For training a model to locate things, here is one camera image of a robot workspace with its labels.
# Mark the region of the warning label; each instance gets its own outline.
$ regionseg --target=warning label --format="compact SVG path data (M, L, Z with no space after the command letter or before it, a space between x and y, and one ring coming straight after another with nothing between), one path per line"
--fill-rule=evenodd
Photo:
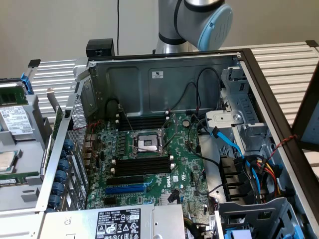
M12 135L32 133L30 122L22 106L0 108L0 113Z
M99 212L96 239L141 238L141 210Z

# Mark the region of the motherboard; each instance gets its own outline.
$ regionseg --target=motherboard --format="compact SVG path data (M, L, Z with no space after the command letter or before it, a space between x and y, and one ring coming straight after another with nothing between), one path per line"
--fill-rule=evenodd
M191 116L176 114L162 134L156 128L138 132L120 131L116 123L111 121L97 125L94 134L87 135L92 149L86 156L86 160L89 160L86 164L90 183L87 209L178 203L182 204L186 217L197 223L208 224L211 213L207 210L208 197L200 195L195 189L195 182L204 168L202 159L189 149L189 145L193 149L197 146L197 124L194 123L194 127L189 129L190 122ZM134 168L141 160L144 160L144 164L150 164L149 170L161 173L146 174L147 171ZM125 163L129 167L120 168ZM131 185L130 182L128 186L125 181L119 183L118 176L136 180L138 184ZM198 189L207 191L205 177L200 179ZM170 196L175 194L178 194L178 199L172 201Z

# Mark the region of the green circuit board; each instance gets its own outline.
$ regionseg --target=green circuit board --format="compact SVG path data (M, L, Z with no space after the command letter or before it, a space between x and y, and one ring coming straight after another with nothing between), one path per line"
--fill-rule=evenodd
M106 122L97 127L96 134L99 138L96 154L104 151L105 159L100 161L100 167L96 168L96 163L91 160L89 176L89 193L87 199L87 209L130 206L154 203L156 206L166 205L166 200L174 189L180 191L183 212L185 216L191 217L194 222L209 223L209 213L204 214L204 205L208 205L208 197L195 192L194 183L203 170L203 161L192 154L185 142L188 140L188 129L182 126L183 120L189 120L190 116L176 114L177 134L166 148L167 153L174 156L175 167L171 173L155 174L144 176L144 182L150 183L143 193L106 195L106 180L112 178L110 173L112 155L124 151L123 159L128 158L132 149L129 147L132 139L129 132L118 132L114 126ZM195 127L191 129L189 141L196 147ZM167 138L175 133L174 122L171 121L165 129ZM191 182L190 174L193 172L194 182ZM201 179L198 185L200 191L207 191L207 183ZM104 205L104 198L116 197L116 205Z

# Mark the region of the blue pcie slot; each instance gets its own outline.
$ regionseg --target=blue pcie slot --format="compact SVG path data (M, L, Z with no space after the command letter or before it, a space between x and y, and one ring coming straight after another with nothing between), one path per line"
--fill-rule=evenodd
M137 185L130 185L124 187L113 187L113 188L106 188L105 193L108 194L123 194L123 193L142 193L144 192L144 185L137 184Z

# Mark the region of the white wall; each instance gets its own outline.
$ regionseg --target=white wall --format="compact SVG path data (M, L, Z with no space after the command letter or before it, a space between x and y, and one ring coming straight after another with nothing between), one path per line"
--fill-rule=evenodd
M318 0L226 0L234 22L223 46L319 42ZM85 56L89 39L117 34L116 0L1 0L0 78L19 77L30 59ZM120 0L120 54L156 47L157 0Z

